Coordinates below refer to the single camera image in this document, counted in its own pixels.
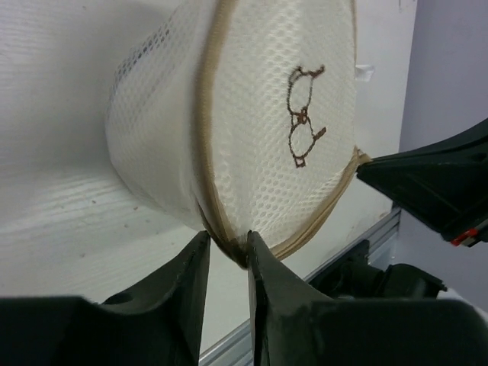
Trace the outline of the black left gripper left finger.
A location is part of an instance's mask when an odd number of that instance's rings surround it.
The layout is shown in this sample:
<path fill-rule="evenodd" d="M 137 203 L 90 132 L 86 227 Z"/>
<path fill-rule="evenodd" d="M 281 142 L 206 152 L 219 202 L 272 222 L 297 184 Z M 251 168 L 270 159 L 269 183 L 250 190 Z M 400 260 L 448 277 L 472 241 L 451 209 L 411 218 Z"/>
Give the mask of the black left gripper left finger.
<path fill-rule="evenodd" d="M 84 297 L 1 299 L 3 365 L 196 365 L 210 236 L 103 303 Z"/>

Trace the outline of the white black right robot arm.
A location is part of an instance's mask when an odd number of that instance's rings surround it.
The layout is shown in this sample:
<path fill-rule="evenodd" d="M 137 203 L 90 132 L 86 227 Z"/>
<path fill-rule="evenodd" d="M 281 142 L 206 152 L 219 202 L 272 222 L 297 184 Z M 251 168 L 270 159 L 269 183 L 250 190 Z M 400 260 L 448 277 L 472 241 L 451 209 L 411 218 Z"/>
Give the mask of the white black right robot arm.
<path fill-rule="evenodd" d="M 360 181 L 391 199 L 455 247 L 487 241 L 487 122 L 438 143 L 360 164 Z M 408 264 L 380 270 L 368 263 L 379 238 L 371 234 L 309 283 L 332 298 L 453 297 L 435 276 Z"/>

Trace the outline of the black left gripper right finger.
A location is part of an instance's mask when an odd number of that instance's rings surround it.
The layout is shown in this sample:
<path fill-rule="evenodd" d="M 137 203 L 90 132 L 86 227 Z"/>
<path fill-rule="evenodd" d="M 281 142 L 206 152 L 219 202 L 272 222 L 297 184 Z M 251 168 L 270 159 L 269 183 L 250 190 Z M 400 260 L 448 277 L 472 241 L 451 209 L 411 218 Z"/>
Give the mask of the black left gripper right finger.
<path fill-rule="evenodd" d="M 284 265 L 258 233 L 249 232 L 247 244 L 249 274 L 264 258 Z M 459 300 L 332 299 L 317 322 L 319 359 L 307 365 L 487 363 L 487 324 Z"/>

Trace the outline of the white mesh laundry bag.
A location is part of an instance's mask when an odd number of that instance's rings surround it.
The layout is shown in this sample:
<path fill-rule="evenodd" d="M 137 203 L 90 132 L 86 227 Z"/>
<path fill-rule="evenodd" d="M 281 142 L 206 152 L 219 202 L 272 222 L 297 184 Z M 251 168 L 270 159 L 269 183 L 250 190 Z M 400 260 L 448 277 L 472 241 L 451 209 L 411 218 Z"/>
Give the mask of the white mesh laundry bag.
<path fill-rule="evenodd" d="M 279 259 L 325 223 L 357 168 L 353 1 L 182 1 L 118 66 L 111 162 L 149 206 L 239 267 L 249 232 Z"/>

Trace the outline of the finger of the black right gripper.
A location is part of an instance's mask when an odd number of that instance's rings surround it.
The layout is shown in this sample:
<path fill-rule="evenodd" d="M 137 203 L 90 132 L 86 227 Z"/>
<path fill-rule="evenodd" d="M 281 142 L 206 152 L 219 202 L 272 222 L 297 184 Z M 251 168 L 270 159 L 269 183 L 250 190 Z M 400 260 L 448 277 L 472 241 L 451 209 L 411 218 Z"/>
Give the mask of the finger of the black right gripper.
<path fill-rule="evenodd" d="M 451 138 L 361 164 L 359 180 L 453 246 L 487 241 L 487 122 Z"/>

